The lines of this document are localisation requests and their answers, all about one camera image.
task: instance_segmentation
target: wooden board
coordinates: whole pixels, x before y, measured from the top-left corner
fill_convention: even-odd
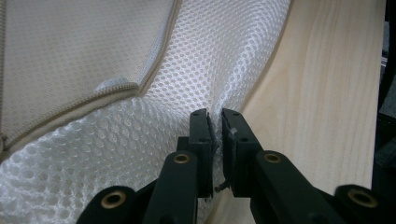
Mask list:
[[[385,0],[295,0],[242,110],[264,149],[331,194],[371,186],[384,15]],[[231,197],[220,195],[208,222],[254,223],[248,200]]]

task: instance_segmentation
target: light wood surface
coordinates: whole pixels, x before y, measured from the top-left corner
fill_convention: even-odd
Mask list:
[[[385,0],[295,0],[243,115],[264,149],[317,188],[371,186]],[[249,200],[220,195],[209,223],[254,223]]]

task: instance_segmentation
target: white mesh fabric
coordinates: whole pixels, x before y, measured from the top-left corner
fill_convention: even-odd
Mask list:
[[[140,84],[158,56],[173,3],[8,1],[1,117],[8,140],[37,119],[93,96],[106,80]]]
[[[182,3],[157,76],[142,98],[48,133],[0,166],[0,216],[9,223],[73,223],[99,190],[135,190],[158,177],[189,114],[238,110],[273,51],[289,0]],[[220,180],[220,151],[215,158]],[[199,222],[210,203],[200,201]]]

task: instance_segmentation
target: black plastic part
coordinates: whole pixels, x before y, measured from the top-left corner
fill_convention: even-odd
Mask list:
[[[179,137],[177,139],[176,151],[188,151],[189,150],[189,137]]]
[[[274,224],[279,223],[276,212],[265,193],[261,191],[258,183],[255,183],[252,195],[250,197],[250,211],[257,224]]]
[[[213,133],[210,117],[206,109],[190,114],[189,151],[198,158],[198,197],[207,198],[213,195]]]
[[[125,195],[125,201],[114,208],[104,208],[102,200],[113,192],[121,192]],[[132,189],[123,186],[114,186],[104,189],[96,194],[85,210],[80,215],[77,224],[124,224],[130,223],[133,218],[131,207],[135,201],[135,193]]]
[[[262,146],[244,117],[233,110],[222,110],[223,173],[234,197],[249,197],[252,165]]]
[[[345,223],[283,154],[259,152],[255,174],[260,186],[260,192],[255,194],[265,194],[278,223]],[[265,214],[254,214],[254,217],[262,216]]]
[[[390,86],[396,74],[396,2],[388,0],[389,15],[389,56],[384,75],[382,76],[378,92],[378,111],[387,98]]]
[[[149,206],[149,200],[156,184],[157,180],[154,180],[135,194],[134,203],[130,208],[132,221],[128,224],[143,222],[144,215],[146,214],[146,210]]]
[[[197,157],[189,151],[168,155],[151,195],[143,223],[195,223],[197,169]]]
[[[375,151],[378,151],[394,137],[396,137],[396,119],[379,113],[376,117]]]
[[[337,212],[348,223],[396,223],[396,207],[369,189],[346,185],[334,194]]]

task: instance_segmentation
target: brass insert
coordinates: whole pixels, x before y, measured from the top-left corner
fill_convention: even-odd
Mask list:
[[[178,154],[174,157],[175,163],[183,164],[183,163],[187,163],[189,161],[190,161],[190,157],[186,154]]]
[[[115,190],[107,194],[101,201],[102,207],[112,209],[122,205],[125,202],[126,195],[121,190]]]
[[[378,201],[375,197],[360,189],[350,189],[347,196],[352,202],[363,207],[375,208],[378,206]]]
[[[278,163],[281,161],[280,157],[274,153],[268,153],[264,155],[264,158],[272,163]]]

